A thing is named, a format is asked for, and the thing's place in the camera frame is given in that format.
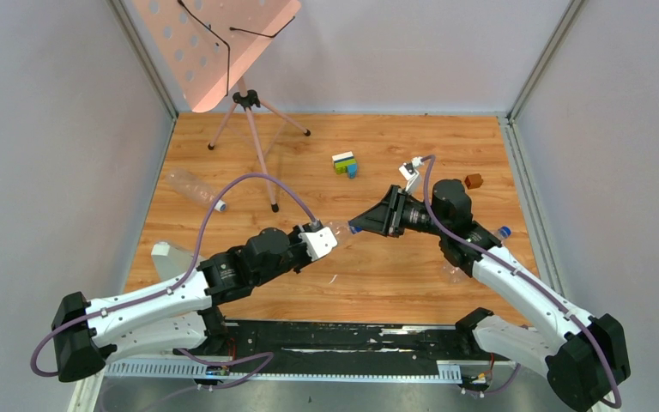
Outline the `clear Pepsi bottle blue label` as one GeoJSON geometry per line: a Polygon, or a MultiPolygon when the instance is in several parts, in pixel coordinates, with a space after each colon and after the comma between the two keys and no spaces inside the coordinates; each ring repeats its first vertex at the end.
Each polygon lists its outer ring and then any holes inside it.
{"type": "Polygon", "coordinates": [[[333,250],[347,246],[356,234],[355,229],[347,221],[329,221],[324,225],[330,229],[335,239],[333,250]]]}

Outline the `clear bottle white cap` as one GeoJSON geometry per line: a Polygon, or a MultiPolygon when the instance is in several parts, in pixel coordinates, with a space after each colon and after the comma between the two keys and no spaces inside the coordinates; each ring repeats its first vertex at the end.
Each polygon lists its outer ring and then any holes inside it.
{"type": "Polygon", "coordinates": [[[227,204],[223,200],[215,201],[218,192],[194,173],[183,168],[174,168],[166,174],[165,181],[174,191],[196,204],[204,207],[214,205],[218,212],[227,210],[227,204]]]}

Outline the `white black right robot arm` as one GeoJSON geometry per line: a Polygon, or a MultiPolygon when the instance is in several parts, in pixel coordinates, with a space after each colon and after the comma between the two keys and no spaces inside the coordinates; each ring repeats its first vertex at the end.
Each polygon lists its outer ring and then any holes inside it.
{"type": "Polygon", "coordinates": [[[471,207],[457,179],[426,187],[423,200],[393,185],[349,224],[385,237],[407,230],[437,235],[449,264],[494,290],[532,324],[525,329],[477,308],[456,323],[460,354],[474,359],[488,352],[514,361],[545,377],[576,411],[598,403],[620,408],[619,386],[631,375],[621,323],[609,314],[593,316],[531,274],[501,239],[474,220],[471,207]]]}

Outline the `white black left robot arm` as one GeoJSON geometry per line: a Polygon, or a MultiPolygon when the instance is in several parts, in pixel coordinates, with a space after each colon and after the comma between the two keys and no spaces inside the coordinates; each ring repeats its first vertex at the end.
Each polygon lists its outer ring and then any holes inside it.
{"type": "Polygon", "coordinates": [[[326,257],[337,245],[328,227],[269,227],[180,276],[107,298],[63,297],[52,321],[57,378],[63,383],[90,377],[135,354],[166,348],[200,347],[219,354],[228,331],[205,321],[221,304],[243,299],[254,288],[326,257]],[[189,321],[204,321],[198,330],[189,321]]]}

